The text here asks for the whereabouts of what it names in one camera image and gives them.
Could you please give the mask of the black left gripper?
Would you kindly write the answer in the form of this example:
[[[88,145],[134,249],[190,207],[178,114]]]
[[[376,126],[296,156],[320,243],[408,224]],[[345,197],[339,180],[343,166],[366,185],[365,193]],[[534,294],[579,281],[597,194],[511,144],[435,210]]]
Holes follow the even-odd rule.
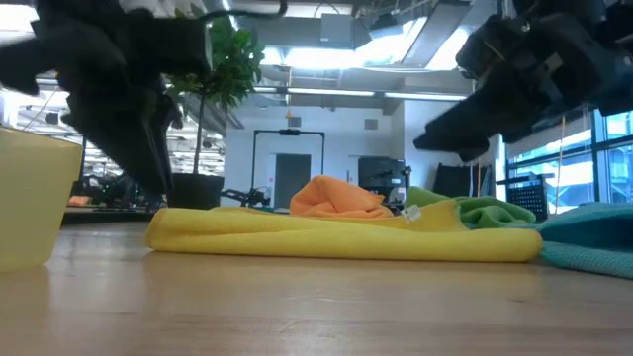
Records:
[[[147,192],[172,191],[167,131],[181,114],[160,81],[211,73],[205,23],[127,11],[119,0],[34,0],[34,7],[33,35],[0,44],[0,85],[36,95],[37,76],[56,72],[70,109],[62,120]]]

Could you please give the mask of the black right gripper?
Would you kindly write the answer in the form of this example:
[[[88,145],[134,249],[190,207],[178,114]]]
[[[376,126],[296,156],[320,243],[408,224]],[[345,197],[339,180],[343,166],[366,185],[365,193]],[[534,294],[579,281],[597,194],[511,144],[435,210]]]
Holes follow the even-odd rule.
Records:
[[[457,151],[463,162],[497,154],[497,143],[518,154],[569,110],[565,60],[549,31],[563,18],[592,32],[593,0],[512,2],[514,18],[490,16],[458,51],[458,66],[478,82],[476,93],[431,120],[413,141],[416,148]]]

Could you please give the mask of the green microfiber towel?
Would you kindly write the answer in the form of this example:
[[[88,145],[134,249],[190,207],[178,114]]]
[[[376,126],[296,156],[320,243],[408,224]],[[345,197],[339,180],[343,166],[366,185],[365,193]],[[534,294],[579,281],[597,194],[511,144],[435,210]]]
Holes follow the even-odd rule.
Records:
[[[407,191],[405,206],[420,208],[449,201],[450,198],[419,187]],[[457,197],[453,201],[459,206],[462,222],[470,228],[502,228],[536,223],[536,216],[529,210],[492,196]]]

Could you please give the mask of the orange microfiber towel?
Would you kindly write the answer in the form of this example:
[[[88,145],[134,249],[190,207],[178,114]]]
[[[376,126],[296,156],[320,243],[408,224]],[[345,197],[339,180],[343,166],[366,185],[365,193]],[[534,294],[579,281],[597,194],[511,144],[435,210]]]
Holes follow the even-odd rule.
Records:
[[[293,216],[329,219],[386,219],[394,214],[383,205],[384,197],[345,181],[318,175],[290,202]]]

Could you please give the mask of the yellow microfiber towel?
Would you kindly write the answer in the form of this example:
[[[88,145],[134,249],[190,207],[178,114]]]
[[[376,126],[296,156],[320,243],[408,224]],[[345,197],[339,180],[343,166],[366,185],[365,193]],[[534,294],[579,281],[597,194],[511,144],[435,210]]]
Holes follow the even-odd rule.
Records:
[[[453,200],[412,219],[317,219],[248,208],[162,209],[145,232],[162,252],[449,262],[527,262],[543,247],[538,231],[469,229]]]

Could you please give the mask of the black folded panel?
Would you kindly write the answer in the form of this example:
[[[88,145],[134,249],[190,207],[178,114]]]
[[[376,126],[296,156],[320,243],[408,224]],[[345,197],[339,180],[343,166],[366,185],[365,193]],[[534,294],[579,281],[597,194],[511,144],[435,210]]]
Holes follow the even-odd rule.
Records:
[[[490,165],[450,166],[439,163],[432,191],[449,198],[493,196],[494,178]]]

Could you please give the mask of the background robot station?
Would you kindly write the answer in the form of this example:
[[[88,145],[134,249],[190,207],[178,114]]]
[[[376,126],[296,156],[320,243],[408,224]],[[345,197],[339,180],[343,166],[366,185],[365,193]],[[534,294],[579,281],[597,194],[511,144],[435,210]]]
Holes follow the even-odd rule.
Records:
[[[98,211],[155,212],[167,204],[164,195],[148,193],[130,176],[121,174],[83,176],[73,183],[68,206]]]

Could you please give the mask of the black perforated panel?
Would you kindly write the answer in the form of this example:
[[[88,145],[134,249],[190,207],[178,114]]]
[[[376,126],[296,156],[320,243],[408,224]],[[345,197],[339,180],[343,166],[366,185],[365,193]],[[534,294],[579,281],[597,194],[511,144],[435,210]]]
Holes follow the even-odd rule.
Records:
[[[497,181],[506,190],[509,203],[524,208],[536,217],[538,223],[544,222],[549,216],[547,182],[554,178],[554,173],[534,174]]]

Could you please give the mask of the black equipment cabinet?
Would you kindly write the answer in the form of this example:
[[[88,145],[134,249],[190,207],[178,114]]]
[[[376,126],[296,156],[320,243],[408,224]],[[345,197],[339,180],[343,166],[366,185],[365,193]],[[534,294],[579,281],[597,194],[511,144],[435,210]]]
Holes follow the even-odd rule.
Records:
[[[403,160],[360,157],[358,185],[384,197],[385,204],[403,204],[410,185],[411,168]]]

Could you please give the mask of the green potted plant black pot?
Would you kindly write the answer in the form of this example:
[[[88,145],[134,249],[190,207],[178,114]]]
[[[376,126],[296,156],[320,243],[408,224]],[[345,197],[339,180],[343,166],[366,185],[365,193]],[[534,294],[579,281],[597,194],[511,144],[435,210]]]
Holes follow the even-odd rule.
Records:
[[[174,187],[167,197],[171,208],[208,210],[220,204],[224,179],[199,172],[205,108],[210,103],[227,111],[241,104],[261,80],[260,63],[264,49],[254,34],[233,26],[230,17],[236,14],[231,10],[204,14],[196,5],[187,12],[175,11],[178,19],[195,18],[205,22],[205,44],[211,50],[211,71],[167,76],[171,83],[168,95],[176,99],[188,93],[199,100],[193,168],[190,173],[173,175]]]

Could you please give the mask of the grey door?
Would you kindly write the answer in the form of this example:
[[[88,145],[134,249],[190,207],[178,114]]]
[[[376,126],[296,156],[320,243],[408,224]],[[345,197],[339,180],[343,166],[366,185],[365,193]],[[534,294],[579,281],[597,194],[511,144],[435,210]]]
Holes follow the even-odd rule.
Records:
[[[311,180],[312,157],[306,154],[276,156],[274,207],[289,209],[291,200]]]

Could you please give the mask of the long ceiling light strip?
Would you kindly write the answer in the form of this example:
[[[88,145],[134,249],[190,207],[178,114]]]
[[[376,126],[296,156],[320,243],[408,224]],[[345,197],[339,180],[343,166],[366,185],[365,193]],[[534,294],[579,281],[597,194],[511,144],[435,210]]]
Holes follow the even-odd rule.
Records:
[[[430,92],[393,92],[393,91],[368,91],[353,89],[323,89],[323,88],[303,88],[303,87],[277,87],[277,86],[255,86],[253,91],[258,94],[280,94],[280,95],[322,95],[322,96],[343,96],[361,98],[380,99],[400,99],[416,101],[446,101],[459,102],[467,98],[467,95],[441,94]]]

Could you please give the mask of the grey ceiling box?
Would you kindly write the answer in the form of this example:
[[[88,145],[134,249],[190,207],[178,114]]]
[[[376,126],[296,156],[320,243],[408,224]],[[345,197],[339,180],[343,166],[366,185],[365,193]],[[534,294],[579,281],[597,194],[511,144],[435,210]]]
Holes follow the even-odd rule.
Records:
[[[352,40],[353,19],[350,15],[322,14],[320,40],[323,43],[346,46]]]

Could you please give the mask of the silver air duct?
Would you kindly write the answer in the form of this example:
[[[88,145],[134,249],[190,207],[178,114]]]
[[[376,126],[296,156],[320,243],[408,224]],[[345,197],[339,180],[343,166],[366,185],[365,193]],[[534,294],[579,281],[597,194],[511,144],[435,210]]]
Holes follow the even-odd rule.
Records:
[[[377,71],[451,70],[469,34],[496,12],[497,0],[375,0],[356,15],[369,41],[355,54]]]

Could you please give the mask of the black gantry frame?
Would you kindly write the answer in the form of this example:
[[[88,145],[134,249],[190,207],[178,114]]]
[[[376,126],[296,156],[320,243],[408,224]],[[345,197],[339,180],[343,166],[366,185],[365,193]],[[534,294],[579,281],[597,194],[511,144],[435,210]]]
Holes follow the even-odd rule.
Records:
[[[325,133],[295,129],[256,130],[253,134],[250,186],[262,188],[274,209],[276,156],[306,154],[312,157],[311,179],[324,173]]]

